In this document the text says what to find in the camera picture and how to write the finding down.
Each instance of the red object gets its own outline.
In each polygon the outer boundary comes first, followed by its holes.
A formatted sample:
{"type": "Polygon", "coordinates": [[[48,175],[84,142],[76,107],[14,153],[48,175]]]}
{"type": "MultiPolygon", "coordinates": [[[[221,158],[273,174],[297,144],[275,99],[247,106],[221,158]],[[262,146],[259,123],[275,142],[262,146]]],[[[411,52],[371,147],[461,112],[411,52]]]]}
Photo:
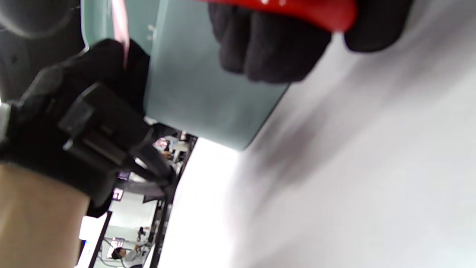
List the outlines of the red object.
{"type": "Polygon", "coordinates": [[[297,17],[328,31],[347,31],[357,16],[355,0],[202,0],[297,17]]]}

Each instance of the black glove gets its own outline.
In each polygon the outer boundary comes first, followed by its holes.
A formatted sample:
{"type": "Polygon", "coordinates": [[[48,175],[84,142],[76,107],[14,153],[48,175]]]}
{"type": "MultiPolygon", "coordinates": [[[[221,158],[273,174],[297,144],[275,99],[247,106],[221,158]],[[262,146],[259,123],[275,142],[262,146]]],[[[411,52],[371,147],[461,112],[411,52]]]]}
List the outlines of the black glove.
{"type": "MultiPolygon", "coordinates": [[[[413,0],[357,0],[354,26],[345,33],[355,52],[383,50],[400,37],[413,0]]],[[[297,18],[209,3],[223,69],[252,81],[303,80],[324,53],[331,33],[297,18]]]]}
{"type": "MultiPolygon", "coordinates": [[[[8,123],[0,144],[0,162],[11,163],[64,182],[91,197],[93,216],[105,212],[116,182],[114,174],[103,174],[62,147],[69,136],[57,126],[73,101],[89,86],[101,82],[144,114],[149,56],[131,41],[128,65],[123,67],[122,45],[101,41],[83,55],[42,70],[22,98],[9,102],[8,123]]],[[[3,114],[8,115],[3,106],[3,114]]]]}

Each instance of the white table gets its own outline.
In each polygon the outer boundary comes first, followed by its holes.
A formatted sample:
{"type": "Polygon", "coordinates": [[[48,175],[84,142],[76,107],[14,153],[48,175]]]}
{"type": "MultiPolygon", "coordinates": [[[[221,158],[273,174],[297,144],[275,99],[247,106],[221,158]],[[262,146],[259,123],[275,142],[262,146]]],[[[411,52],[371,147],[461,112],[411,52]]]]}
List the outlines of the white table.
{"type": "Polygon", "coordinates": [[[422,10],[385,52],[336,37],[240,156],[199,140],[159,266],[476,267],[476,1],[422,10]]]}

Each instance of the plastic buckle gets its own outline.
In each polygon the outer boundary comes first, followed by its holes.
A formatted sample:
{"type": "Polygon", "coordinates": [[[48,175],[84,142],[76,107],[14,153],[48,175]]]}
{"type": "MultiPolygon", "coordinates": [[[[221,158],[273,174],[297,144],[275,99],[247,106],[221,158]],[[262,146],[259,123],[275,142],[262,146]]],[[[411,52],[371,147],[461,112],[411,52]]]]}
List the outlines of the plastic buckle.
{"type": "Polygon", "coordinates": [[[142,116],[106,86],[86,89],[58,124],[70,135],[63,149],[99,170],[132,171],[159,186],[169,184],[174,173],[152,146],[159,138],[142,116]],[[144,168],[135,162],[144,162],[144,168]]]}

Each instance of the forearm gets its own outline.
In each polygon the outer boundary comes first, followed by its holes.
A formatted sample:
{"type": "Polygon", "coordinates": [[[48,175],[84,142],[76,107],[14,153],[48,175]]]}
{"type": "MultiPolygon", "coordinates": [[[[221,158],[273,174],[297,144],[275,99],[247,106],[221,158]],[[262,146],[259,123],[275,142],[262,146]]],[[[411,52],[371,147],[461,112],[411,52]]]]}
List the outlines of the forearm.
{"type": "Polygon", "coordinates": [[[89,198],[55,180],[0,165],[2,267],[74,267],[89,198]]]}

